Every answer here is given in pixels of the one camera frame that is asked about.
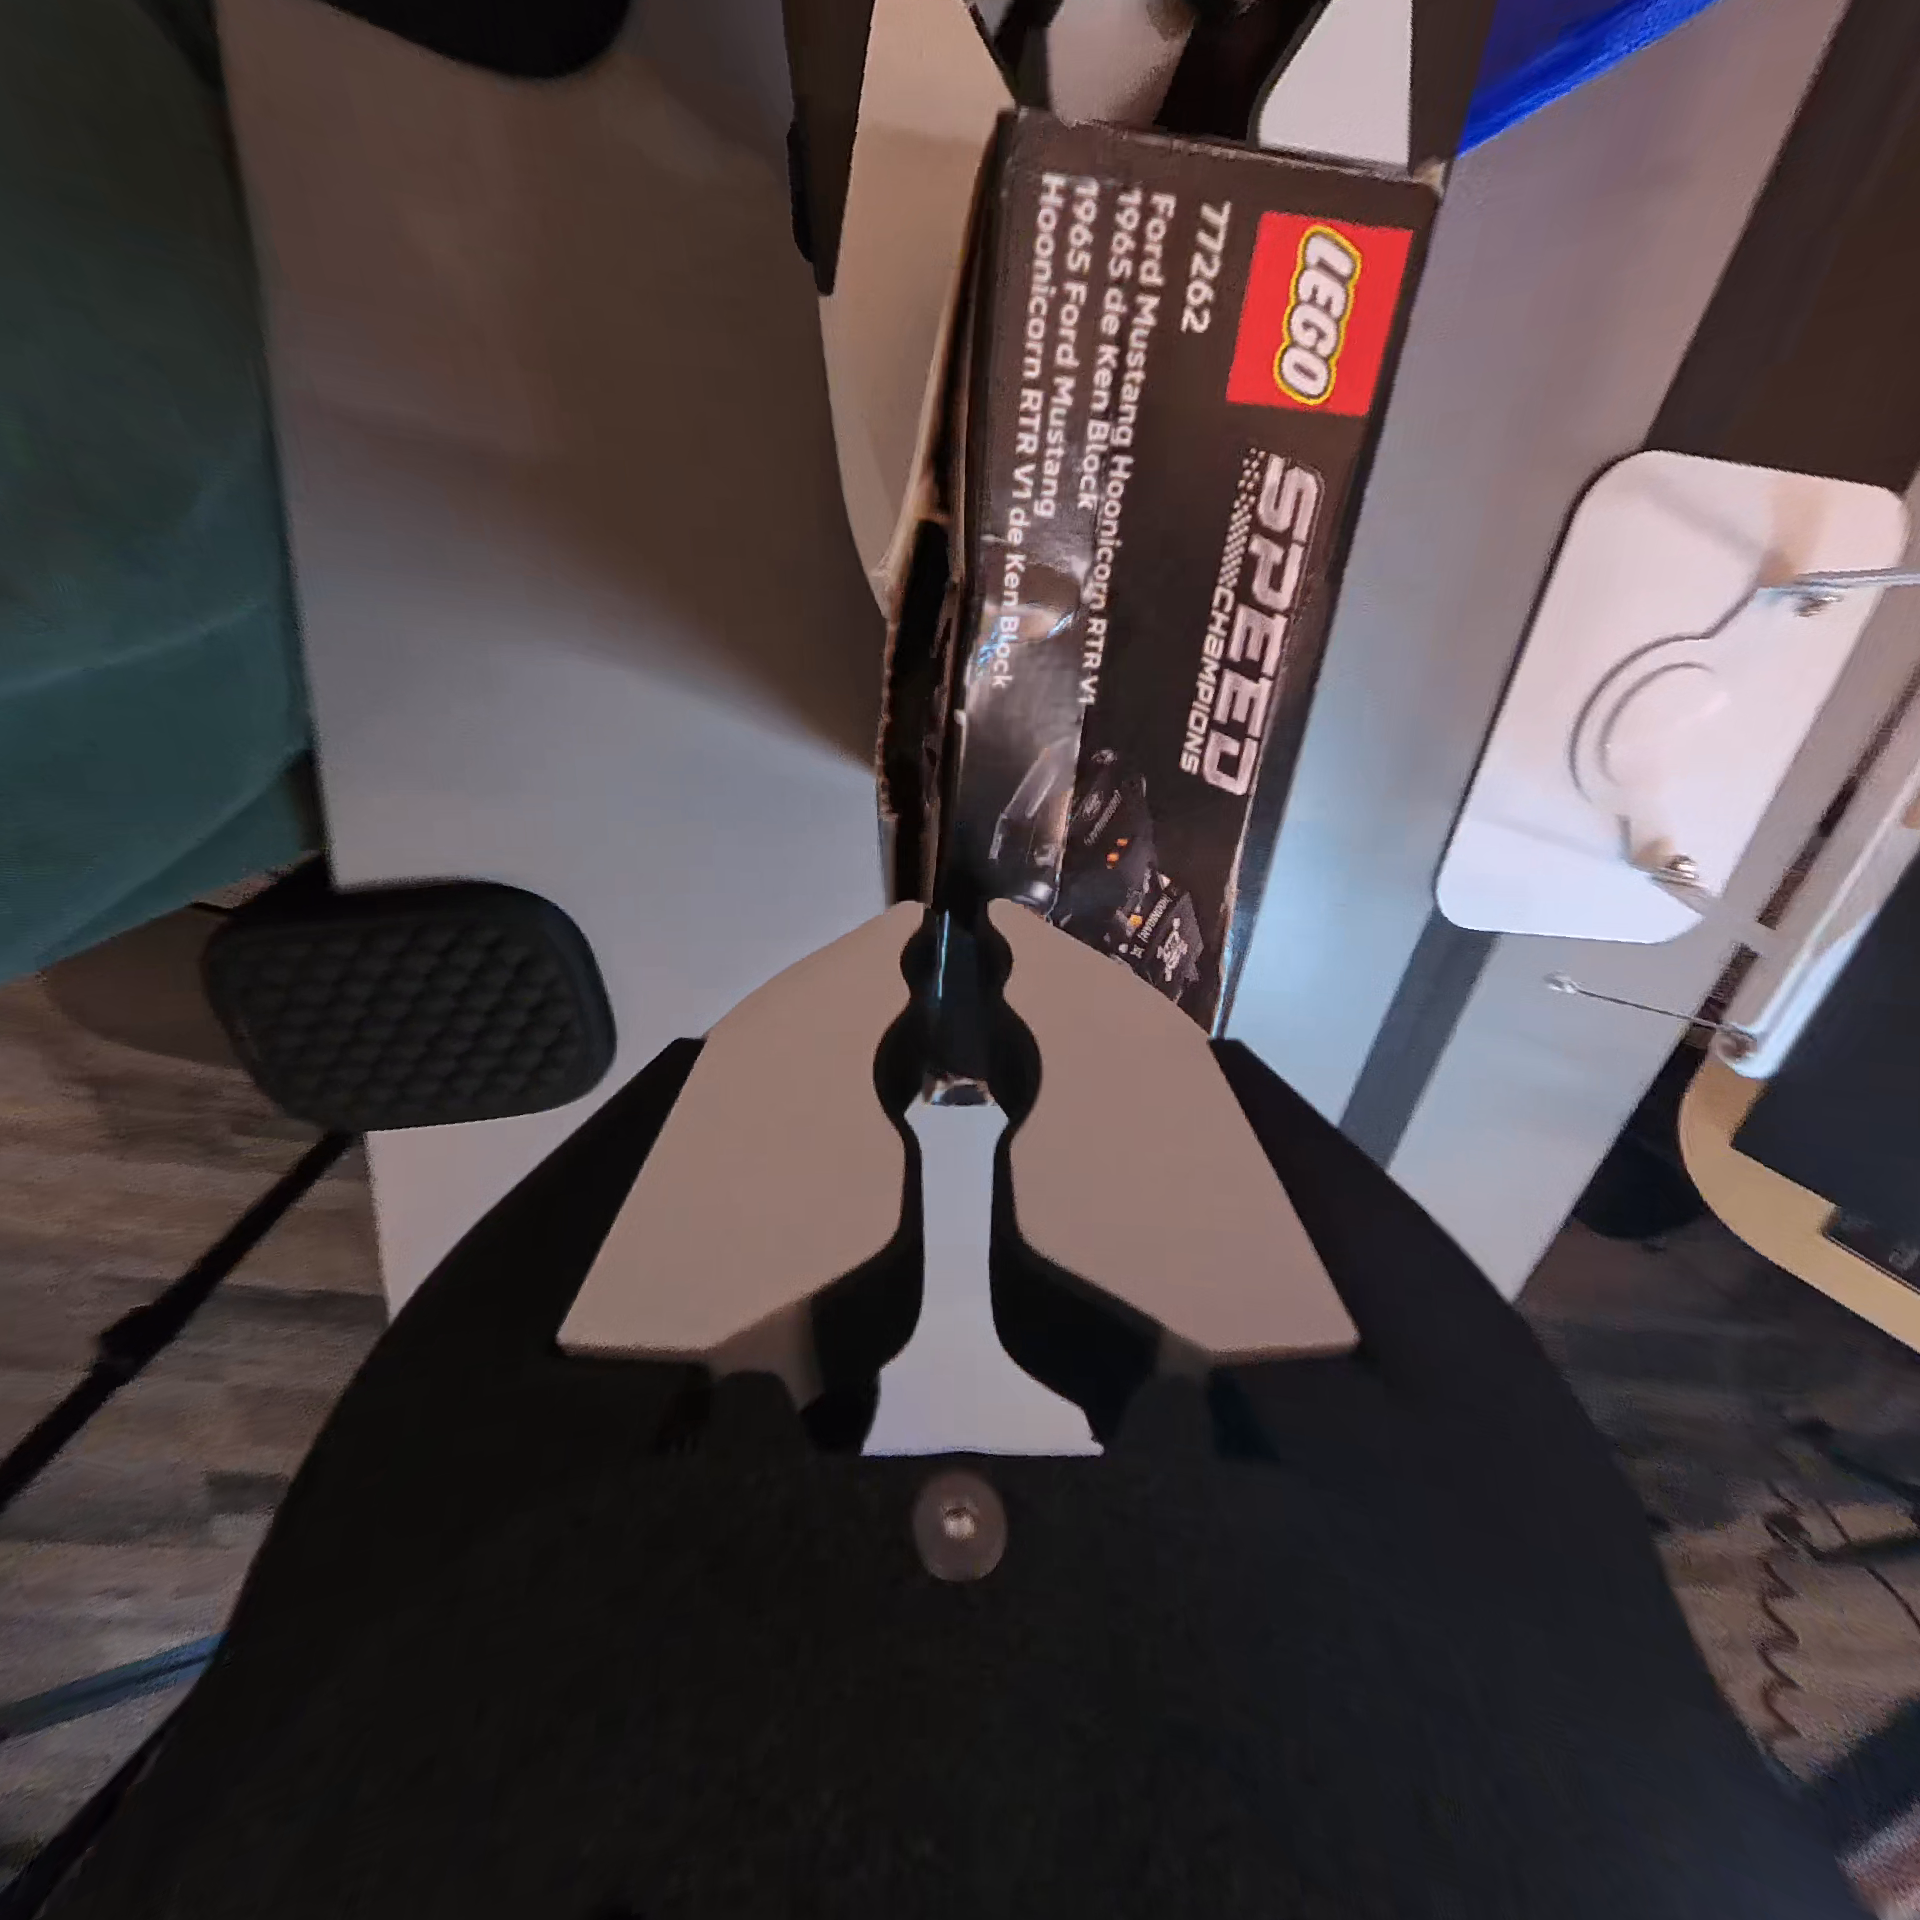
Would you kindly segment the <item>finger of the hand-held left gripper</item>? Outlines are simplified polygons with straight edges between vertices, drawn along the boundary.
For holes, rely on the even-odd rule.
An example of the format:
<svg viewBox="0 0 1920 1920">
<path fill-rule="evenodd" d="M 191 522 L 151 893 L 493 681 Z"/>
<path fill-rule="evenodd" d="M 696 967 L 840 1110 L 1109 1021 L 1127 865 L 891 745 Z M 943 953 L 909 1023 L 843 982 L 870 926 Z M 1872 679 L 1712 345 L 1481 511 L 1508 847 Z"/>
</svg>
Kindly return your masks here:
<svg viewBox="0 0 1920 1920">
<path fill-rule="evenodd" d="M 789 174 L 863 570 L 928 511 L 976 185 L 1005 77 L 966 2 L 790 2 Z"/>
<path fill-rule="evenodd" d="M 1257 146 L 1409 162 L 1409 74 L 1409 2 L 1327 2 L 1259 105 Z"/>
</svg>

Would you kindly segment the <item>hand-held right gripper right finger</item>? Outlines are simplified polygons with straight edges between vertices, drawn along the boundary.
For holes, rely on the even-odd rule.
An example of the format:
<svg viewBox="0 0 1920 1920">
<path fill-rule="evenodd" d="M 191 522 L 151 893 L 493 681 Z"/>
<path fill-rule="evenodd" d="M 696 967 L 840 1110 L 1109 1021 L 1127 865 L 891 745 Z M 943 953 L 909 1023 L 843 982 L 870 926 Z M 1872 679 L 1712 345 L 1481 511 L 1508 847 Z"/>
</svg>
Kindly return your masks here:
<svg viewBox="0 0 1920 1920">
<path fill-rule="evenodd" d="M 1008 900 L 988 908 L 988 1085 L 993 1331 L 1093 1445 L 1159 1377 L 1358 1351 L 1204 1028 Z"/>
</svg>

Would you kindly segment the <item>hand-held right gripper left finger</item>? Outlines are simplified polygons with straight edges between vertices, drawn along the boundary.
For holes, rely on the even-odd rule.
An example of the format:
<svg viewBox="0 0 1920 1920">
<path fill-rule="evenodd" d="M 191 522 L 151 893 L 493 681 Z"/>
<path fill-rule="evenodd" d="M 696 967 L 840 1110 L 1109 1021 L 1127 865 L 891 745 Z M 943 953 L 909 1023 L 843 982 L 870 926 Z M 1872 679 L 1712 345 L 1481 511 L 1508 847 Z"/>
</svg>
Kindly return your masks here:
<svg viewBox="0 0 1920 1920">
<path fill-rule="evenodd" d="M 931 913 L 897 902 L 704 1033 L 560 1323 L 571 1359 L 769 1377 L 863 1449 L 926 1299 Z"/>
</svg>

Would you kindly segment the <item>black lego car box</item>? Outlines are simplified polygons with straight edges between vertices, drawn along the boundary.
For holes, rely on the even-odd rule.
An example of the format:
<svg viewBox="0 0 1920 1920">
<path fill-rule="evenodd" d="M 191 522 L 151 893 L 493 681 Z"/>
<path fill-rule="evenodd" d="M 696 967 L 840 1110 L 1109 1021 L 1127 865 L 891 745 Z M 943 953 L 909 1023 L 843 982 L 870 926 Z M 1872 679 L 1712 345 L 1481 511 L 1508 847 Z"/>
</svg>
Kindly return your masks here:
<svg viewBox="0 0 1920 1920">
<path fill-rule="evenodd" d="M 1222 1033 L 1436 210 L 1000 116 L 886 637 L 889 899 L 1027 906 Z"/>
</svg>

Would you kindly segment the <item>large blue plastic bin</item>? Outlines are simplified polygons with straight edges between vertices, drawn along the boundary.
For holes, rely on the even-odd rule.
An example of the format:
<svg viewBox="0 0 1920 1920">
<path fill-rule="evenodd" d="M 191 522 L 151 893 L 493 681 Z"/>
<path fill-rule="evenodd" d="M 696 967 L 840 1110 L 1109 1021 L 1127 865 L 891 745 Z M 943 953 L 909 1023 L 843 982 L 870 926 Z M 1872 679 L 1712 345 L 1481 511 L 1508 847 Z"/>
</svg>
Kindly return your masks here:
<svg viewBox="0 0 1920 1920">
<path fill-rule="evenodd" d="M 1499 138 L 1531 114 L 1664 41 L 1710 2 L 1494 2 L 1457 151 Z"/>
</svg>

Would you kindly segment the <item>black textured rubber pad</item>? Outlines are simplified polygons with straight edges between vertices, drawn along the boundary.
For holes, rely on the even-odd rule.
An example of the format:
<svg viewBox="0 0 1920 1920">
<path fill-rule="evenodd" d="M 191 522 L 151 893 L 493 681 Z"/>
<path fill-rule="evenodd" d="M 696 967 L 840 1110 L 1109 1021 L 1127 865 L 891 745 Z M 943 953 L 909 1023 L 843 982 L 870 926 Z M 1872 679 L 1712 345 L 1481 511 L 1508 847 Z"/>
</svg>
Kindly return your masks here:
<svg viewBox="0 0 1920 1920">
<path fill-rule="evenodd" d="M 224 915 L 198 969 L 254 1087 L 328 1134 L 549 1114 L 616 1057 L 584 935 L 502 882 L 345 891 L 316 860 Z"/>
</svg>

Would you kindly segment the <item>wood framed black board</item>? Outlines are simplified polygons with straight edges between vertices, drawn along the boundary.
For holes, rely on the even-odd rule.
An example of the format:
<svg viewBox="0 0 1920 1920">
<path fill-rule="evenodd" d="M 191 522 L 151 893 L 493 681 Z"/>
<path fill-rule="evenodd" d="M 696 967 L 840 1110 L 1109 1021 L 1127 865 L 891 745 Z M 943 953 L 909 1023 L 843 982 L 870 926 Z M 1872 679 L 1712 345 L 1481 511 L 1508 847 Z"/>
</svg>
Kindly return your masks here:
<svg viewBox="0 0 1920 1920">
<path fill-rule="evenodd" d="M 1917 1346 L 1917 877 L 1803 967 L 1764 950 L 1677 1114 L 1718 1222 L 1831 1303 Z"/>
</svg>

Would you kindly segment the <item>white desk lamp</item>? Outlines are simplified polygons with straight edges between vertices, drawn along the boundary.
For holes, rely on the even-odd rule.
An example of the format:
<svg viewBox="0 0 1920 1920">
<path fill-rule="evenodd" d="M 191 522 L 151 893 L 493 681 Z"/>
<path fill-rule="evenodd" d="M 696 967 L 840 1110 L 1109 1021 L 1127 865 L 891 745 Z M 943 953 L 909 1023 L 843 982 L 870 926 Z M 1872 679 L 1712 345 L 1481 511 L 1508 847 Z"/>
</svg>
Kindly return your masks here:
<svg viewBox="0 0 1920 1920">
<path fill-rule="evenodd" d="M 1915 865 L 1915 670 L 1859 758 L 1839 815 L 1766 922 L 1741 866 L 1878 613 L 1915 613 L 1905 501 L 1807 470 L 1644 450 L 1576 501 L 1436 879 L 1461 931 L 1531 955 L 1488 1059 L 1599 1073 L 1635 1021 L 1677 1036 L 1675 988 L 1605 988 L 1574 962 L 1703 935 L 1748 950 L 1724 1015 L 1692 1028 L 1748 1082 L 1777 1075 Z"/>
</svg>

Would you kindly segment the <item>teal cloth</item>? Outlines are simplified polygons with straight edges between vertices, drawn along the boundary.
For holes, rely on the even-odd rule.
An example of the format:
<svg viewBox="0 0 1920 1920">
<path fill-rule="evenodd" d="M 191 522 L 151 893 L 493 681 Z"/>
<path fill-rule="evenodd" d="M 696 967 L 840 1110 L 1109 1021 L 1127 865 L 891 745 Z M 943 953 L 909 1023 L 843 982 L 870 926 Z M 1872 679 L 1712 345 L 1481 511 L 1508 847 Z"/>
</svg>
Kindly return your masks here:
<svg viewBox="0 0 1920 1920">
<path fill-rule="evenodd" d="M 209 5 L 1 5 L 1 979 L 320 844 Z"/>
</svg>

